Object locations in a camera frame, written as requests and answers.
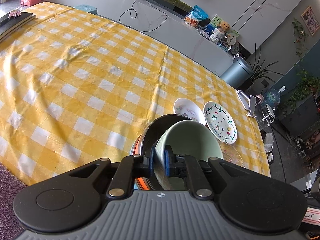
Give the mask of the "dark green potted plant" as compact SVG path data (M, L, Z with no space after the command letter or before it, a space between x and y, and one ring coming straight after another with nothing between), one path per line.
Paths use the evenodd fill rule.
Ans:
M245 90L252 88L255 81L257 81L261 78L267 79L267 80L275 83L274 79L269 77L269 74L277 74L280 76L284 76L280 72L276 72L271 69L271 67L274 66L275 64L277 64L279 61L274 61L272 63L269 63L268 65L265 65L266 59L264 59L263 61L260 61L261 60L261 48L257 48L257 45L255 45L255 52L253 53L253 56L254 56L253 63L251 63L251 61L249 61L249 59L245 60L246 63L248 63L248 65L250 66L251 70L253 70L253 74L246 80L246 89Z

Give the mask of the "dark cabinet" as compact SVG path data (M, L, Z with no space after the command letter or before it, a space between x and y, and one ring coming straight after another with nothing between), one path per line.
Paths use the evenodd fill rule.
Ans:
M280 104L277 119L291 138L301 136L309 129L319 128L319 113L314 97L308 96L297 102L294 110Z

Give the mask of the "white round stool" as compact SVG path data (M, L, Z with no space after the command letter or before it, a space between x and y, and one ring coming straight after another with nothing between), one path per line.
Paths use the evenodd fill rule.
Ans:
M262 128L269 127L276 119L273 109L268 104L266 104L261 108L261 113L263 117L260 119L258 124Z

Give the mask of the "framed wall picture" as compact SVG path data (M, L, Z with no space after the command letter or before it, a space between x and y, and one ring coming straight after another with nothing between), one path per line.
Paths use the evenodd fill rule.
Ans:
M311 6L306 8L306 10L302 13L301 18L303 19L311 36L315 35L319 29L319 21L317 20L317 17Z

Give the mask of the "grey metal trash can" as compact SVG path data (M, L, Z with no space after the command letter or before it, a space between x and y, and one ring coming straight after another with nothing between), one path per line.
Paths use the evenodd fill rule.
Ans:
M253 69L242 58L235 57L232 65L221 75L221 79L233 88L240 87L253 75Z

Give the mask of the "yellow white checkered tablecloth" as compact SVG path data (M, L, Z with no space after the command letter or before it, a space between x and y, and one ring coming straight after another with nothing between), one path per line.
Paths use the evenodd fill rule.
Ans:
M120 161L157 117L187 98L223 105L246 168L270 169L257 122L215 74L133 29L63 5L1 42L1 164L31 185L101 157Z

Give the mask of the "black notebook stack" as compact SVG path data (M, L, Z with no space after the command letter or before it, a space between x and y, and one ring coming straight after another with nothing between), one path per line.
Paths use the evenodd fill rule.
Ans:
M18 9L12 10L1 17L1 35L0 41L6 39L16 29L25 25L35 18L35 14L30 12L21 12Z

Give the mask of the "trailing green vine plant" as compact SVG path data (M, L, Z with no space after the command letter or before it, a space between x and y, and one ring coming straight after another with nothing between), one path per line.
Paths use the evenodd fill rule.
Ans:
M306 42L309 34L304 30L303 25L295 17L292 21L293 34L295 37L295 48L298 61L293 66L297 68L299 81L290 97L285 102L285 106L294 111L297 108L297 103L305 100L308 96L314 95L319 90L319 77L312 77L307 70L302 66L304 56L306 55L308 48Z

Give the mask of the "small white sticker plate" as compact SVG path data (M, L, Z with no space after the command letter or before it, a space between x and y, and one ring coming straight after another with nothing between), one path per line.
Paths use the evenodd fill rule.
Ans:
M204 114L200 107L193 101L185 98L178 98L173 106L174 114L188 117L191 120L199 122L203 125L206 124Z

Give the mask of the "black orange large bowl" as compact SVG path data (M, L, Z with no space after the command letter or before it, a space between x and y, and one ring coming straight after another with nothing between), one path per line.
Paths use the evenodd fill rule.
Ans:
M178 114L166 114L153 120L137 138L131 148L131 155L149 154L152 146L157 143L164 132L179 121L190 120L190 118ZM137 178L135 185L139 190L163 190L155 175L150 178Z

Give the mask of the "clear glass beaded plate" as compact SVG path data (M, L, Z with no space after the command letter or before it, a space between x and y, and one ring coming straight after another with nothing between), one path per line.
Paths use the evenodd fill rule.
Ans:
M220 148L223 153L223 158L226 161L245 168L245 163L242 159L241 154L233 145L221 142Z

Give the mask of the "brown teddy bear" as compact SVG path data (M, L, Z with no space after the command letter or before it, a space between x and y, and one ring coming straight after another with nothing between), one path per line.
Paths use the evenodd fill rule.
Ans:
M218 25L217 25L217 32L216 32L216 36L219 39L222 39L223 37L225 37L225 34L230 31L231 27L230 25L226 22L226 21L221 21Z

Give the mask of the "pink small heater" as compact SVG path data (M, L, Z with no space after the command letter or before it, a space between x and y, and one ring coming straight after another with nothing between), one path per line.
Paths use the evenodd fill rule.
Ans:
M264 97L261 95L261 94L258 94L256 97L255 97L255 105L257 106L258 104L262 103L264 100Z

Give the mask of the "white fruity painted plate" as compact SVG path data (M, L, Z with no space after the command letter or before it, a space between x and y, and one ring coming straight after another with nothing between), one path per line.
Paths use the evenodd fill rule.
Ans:
M238 138L236 124L228 111L219 103L208 101L203 107L206 125L217 140L234 144Z

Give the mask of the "blue water jug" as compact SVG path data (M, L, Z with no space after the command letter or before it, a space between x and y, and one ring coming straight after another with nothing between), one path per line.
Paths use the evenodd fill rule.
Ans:
M280 89L276 90L274 88L268 89L264 94L264 100L262 106L269 105L272 109L275 109L280 104L281 93L286 90L286 87L283 86Z

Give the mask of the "teal plastic stool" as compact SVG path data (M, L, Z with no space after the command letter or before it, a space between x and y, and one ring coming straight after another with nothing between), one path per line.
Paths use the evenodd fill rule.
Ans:
M78 10L81 10L81 11L84 11L84 12L88 12L88 13L93 14L93 15L97 15L97 12L98 12L96 7L93 7L93 6L90 6L90 5L87 5L87 4L77 5L74 8L78 9Z

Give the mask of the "white phone stand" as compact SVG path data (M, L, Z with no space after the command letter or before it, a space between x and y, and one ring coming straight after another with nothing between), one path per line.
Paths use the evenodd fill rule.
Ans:
M237 91L238 98L247 111L247 116L255 118L255 106L256 106L256 98L252 95L247 96L242 90Z

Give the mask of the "green ceramic bowl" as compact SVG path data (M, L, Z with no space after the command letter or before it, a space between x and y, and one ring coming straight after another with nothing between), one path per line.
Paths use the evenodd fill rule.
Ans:
M223 159L223 153L216 137L203 124L193 120L175 123L160 137L153 154L154 173L164 190L183 190L181 178L169 178L169 158L165 156L165 146L170 146L173 154L186 154L196 160L207 161L210 157Z

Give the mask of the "blue snack bag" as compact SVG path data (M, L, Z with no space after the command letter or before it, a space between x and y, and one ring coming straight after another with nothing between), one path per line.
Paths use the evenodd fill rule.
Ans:
M205 20L208 17L208 14L202 8L195 5L189 14L185 16L184 21L193 28L196 28L202 20Z

